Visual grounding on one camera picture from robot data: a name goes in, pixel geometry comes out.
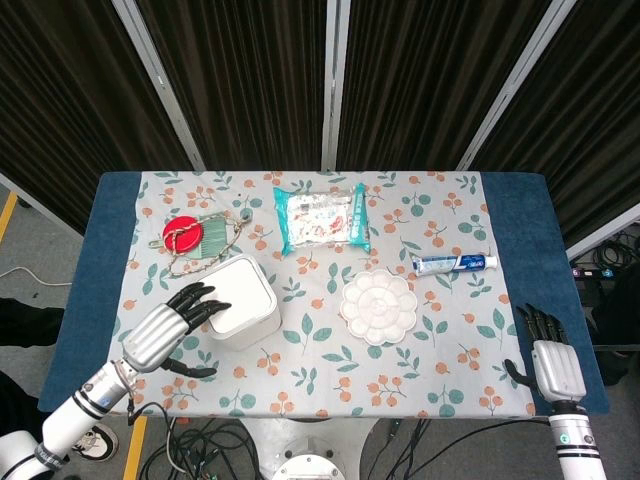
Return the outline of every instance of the white box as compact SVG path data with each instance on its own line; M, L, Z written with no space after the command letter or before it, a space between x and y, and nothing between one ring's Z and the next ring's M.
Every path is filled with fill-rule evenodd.
M232 350L244 350L282 325L278 300L258 262L238 255L200 280L216 287L201 298L229 302L231 307L209 318L211 336Z

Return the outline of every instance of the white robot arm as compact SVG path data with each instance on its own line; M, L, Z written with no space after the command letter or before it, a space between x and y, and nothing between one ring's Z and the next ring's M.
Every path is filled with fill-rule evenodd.
M169 359L185 335L231 306L216 300L194 306L213 290L193 283L149 312L123 342L122 358L107 362L47 418L42 426L42 443L24 430L0 438L0 480L48 478L51 471L61 469L71 447L131 393L140 372L161 367L197 378L213 375L215 369L190 369Z
M519 374L511 360L505 361L507 371L516 382L537 389L551 404L549 423L565 480L606 480L589 417L578 405L587 390L576 351L555 317L527 307L528 312L520 307L518 311L533 340L536 378Z

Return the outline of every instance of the blue toothpaste tube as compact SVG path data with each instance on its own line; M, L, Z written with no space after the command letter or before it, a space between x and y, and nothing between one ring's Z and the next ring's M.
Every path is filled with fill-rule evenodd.
M449 257L414 258L416 275L435 275L449 272L477 272L485 268L496 268L498 259L484 255L460 255Z

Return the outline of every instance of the silver robotic hand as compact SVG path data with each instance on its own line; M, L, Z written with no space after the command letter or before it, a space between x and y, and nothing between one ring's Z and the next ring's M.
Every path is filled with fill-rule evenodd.
M518 307L531 340L535 379L518 373L511 360L507 372L518 383L537 390L551 404L549 423L560 467L566 480L606 480L589 417L578 402L587 390L576 351L567 341L562 324L553 315L527 304Z
M1 437L0 480L44 478L61 469L67 463L67 453L84 433L131 394L139 372L160 367L196 378L215 374L212 368L192 369L169 359L185 335L231 306L216 300L195 305L213 290L203 283L193 283L149 312L123 342L122 358L103 365L47 418L42 426L42 443L23 430Z

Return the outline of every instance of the red jar lid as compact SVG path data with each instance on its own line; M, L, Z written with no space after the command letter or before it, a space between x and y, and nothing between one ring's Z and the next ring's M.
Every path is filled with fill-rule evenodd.
M173 232L180 228L190 227L188 230L176 235L176 253L185 253L196 248L204 236L204 229L198 221L187 215L176 217L164 227L162 238L167 250L173 250Z

